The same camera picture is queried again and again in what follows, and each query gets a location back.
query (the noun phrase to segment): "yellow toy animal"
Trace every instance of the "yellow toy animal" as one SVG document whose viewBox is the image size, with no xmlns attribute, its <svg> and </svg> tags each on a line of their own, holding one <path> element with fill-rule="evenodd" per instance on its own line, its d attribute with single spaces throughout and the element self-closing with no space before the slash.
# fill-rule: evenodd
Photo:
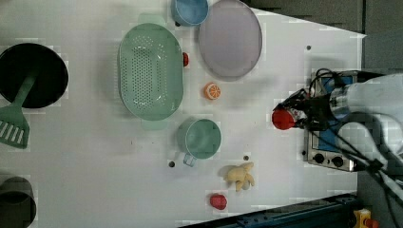
<svg viewBox="0 0 403 228">
<path fill-rule="evenodd" d="M 252 169 L 253 166 L 254 164 L 252 162 L 248 162 L 240 165 L 239 167 L 232 168 L 224 177 L 224 180 L 235 181 L 237 192 L 239 192 L 246 181 L 249 181 L 252 186 L 255 186 L 255 180 L 249 174 L 249 171 Z"/>
</svg>

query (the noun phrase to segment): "black pot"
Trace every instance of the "black pot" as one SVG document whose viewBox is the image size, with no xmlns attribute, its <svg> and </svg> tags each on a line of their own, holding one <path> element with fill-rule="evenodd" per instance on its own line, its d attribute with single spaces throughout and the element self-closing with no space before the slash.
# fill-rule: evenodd
<svg viewBox="0 0 403 228">
<path fill-rule="evenodd" d="M 29 181 L 15 177 L 0 185 L 1 228 L 27 228 L 35 215 L 36 203 Z"/>
</svg>

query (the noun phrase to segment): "purple plate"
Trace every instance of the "purple plate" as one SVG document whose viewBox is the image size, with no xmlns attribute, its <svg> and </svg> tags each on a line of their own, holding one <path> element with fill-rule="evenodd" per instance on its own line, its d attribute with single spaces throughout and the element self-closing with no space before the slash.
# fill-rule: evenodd
<svg viewBox="0 0 403 228">
<path fill-rule="evenodd" d="M 202 58 L 224 81 L 237 80 L 256 65 L 261 40 L 258 18 L 238 0 L 214 4 L 199 33 Z"/>
</svg>

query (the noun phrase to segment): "red ball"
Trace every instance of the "red ball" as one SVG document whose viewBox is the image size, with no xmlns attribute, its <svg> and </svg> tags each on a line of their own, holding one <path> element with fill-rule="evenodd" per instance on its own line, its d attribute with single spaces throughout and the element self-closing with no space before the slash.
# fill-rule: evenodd
<svg viewBox="0 0 403 228">
<path fill-rule="evenodd" d="M 286 109 L 276 109 L 272 114 L 273 125 L 280 130 L 287 130 L 293 127 L 296 122 L 293 116 Z"/>
</svg>

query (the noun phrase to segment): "small red cap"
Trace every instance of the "small red cap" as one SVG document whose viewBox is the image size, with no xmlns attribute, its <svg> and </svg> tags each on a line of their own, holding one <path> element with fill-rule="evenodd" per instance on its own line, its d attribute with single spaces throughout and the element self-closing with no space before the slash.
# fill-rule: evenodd
<svg viewBox="0 0 403 228">
<path fill-rule="evenodd" d="M 223 210 L 226 207 L 227 201 L 225 196 L 216 194 L 211 196 L 210 204 L 219 210 Z"/>
<path fill-rule="evenodd" d="M 365 219 L 364 225 L 368 226 L 369 228 L 379 228 L 379 223 L 377 220 L 373 220 L 370 218 Z"/>
<path fill-rule="evenodd" d="M 189 65 L 189 55 L 185 52 L 183 52 L 182 55 L 183 55 L 183 66 L 186 67 Z"/>
<path fill-rule="evenodd" d="M 293 127 L 296 122 L 293 116 L 286 109 L 276 109 L 272 115 L 273 125 L 280 130 L 287 130 Z"/>
</svg>

